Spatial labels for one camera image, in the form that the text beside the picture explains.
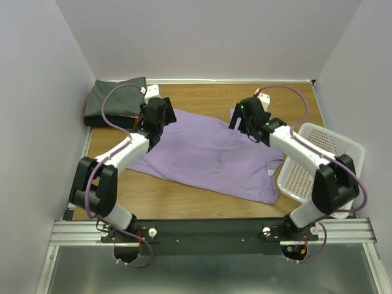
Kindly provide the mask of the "purple t shirt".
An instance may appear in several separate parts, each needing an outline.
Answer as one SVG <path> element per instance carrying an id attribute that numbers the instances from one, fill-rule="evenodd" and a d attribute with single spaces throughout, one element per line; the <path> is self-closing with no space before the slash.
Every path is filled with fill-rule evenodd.
<path id="1" fill-rule="evenodd" d="M 160 142 L 129 169 L 246 200 L 275 205 L 283 154 L 254 143 L 217 118 L 175 111 Z"/>

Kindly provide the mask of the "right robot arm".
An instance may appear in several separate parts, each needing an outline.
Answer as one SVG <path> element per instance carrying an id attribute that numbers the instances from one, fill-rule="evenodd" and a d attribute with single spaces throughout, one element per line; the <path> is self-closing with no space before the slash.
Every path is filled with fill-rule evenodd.
<path id="1" fill-rule="evenodd" d="M 300 164 L 313 177 L 312 195 L 269 230 L 265 238 L 297 239 L 304 228 L 335 213 L 360 193 L 359 179 L 350 156 L 336 156 L 309 143 L 279 118 L 272 118 L 258 97 L 235 106 L 229 128 L 238 129 L 256 142 L 275 148 Z"/>

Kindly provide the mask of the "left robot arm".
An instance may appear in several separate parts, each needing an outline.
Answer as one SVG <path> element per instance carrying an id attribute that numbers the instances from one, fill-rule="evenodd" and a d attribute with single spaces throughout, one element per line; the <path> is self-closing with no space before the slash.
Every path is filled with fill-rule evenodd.
<path id="1" fill-rule="evenodd" d="M 121 143 L 95 158 L 80 159 L 69 194 L 69 203 L 114 226 L 123 242 L 135 237 L 137 217 L 117 201 L 118 176 L 160 142 L 165 126 L 176 122 L 168 97 L 151 98 L 141 104 L 141 112 L 142 119 Z"/>

